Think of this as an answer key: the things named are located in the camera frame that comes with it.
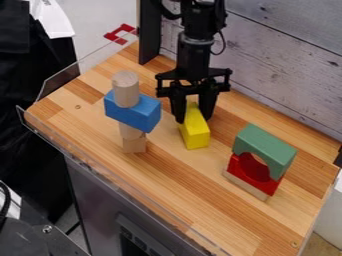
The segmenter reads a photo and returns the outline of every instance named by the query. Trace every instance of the blue block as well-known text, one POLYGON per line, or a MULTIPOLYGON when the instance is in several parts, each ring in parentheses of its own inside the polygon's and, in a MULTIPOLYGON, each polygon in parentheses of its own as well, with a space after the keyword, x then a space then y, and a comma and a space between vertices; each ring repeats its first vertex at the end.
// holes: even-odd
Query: blue block
POLYGON ((114 102, 111 90, 104 97, 106 115, 122 123, 149 133, 160 121, 161 103, 159 100, 140 94, 139 103, 131 108, 121 108, 114 102))

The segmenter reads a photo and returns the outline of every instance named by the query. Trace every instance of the wooden board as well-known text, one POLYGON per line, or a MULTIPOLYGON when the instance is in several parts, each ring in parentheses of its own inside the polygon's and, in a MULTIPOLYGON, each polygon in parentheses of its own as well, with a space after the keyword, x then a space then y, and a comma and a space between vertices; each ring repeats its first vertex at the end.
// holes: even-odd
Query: wooden board
MULTIPOLYGON (((235 14, 227 23, 228 47, 211 65, 231 68, 238 91, 342 141, 342 57, 235 14)), ((163 23, 162 54, 175 58, 181 30, 163 23)))
POLYGON ((296 255, 335 179, 338 168, 332 161, 339 143, 232 91, 220 95, 209 122, 210 147, 186 150, 163 99, 162 120, 148 134, 147 153, 123 154, 118 123, 104 115, 103 95, 111 89, 111 76, 134 70, 141 91, 154 96, 155 74, 174 66, 162 56, 140 66, 137 54, 134 44, 112 56, 35 103, 26 120, 217 255, 296 255), (278 191, 266 202, 222 176, 234 138, 249 122, 299 150, 278 191))
POLYGON ((339 0, 226 0, 228 11, 342 55, 339 0))

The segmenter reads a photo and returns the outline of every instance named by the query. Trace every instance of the gray wall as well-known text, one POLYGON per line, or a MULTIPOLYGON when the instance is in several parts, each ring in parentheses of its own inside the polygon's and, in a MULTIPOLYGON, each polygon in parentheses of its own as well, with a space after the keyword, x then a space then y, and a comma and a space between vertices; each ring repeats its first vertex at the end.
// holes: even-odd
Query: gray wall
MULTIPOLYGON (((228 47, 211 65, 233 69, 236 90, 342 141, 342 1, 229 0, 227 8, 228 47)), ((162 54, 175 57, 179 31, 164 20, 162 54)))

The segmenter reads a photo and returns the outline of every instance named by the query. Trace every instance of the wooden table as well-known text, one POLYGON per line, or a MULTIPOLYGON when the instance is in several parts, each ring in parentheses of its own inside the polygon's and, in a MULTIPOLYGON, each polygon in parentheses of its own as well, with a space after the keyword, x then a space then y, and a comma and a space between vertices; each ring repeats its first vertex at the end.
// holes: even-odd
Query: wooden table
POLYGON ((332 162, 339 142, 231 91, 220 95, 209 121, 209 148, 186 150, 168 100, 162 99, 163 117, 148 135, 147 153, 123 154, 118 123, 104 115, 103 96, 111 89, 112 75, 133 70, 141 91, 154 96, 155 74, 174 67, 162 56, 140 66, 137 55, 133 44, 110 57, 31 106, 26 121, 46 136, 54 136, 53 130, 60 147, 82 152, 84 161, 107 180, 209 250, 213 246, 198 234, 232 255, 296 255, 338 172, 332 162), (299 150, 266 202, 221 175, 236 134, 249 122, 299 150))

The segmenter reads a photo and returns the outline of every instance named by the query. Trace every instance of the yellow block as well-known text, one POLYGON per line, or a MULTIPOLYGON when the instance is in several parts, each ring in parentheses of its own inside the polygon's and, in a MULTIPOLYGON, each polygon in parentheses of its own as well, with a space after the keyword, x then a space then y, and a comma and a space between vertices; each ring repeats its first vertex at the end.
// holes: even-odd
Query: yellow block
POLYGON ((210 130, 195 102, 187 105, 184 123, 179 130, 187 149, 203 148, 209 145, 210 130))

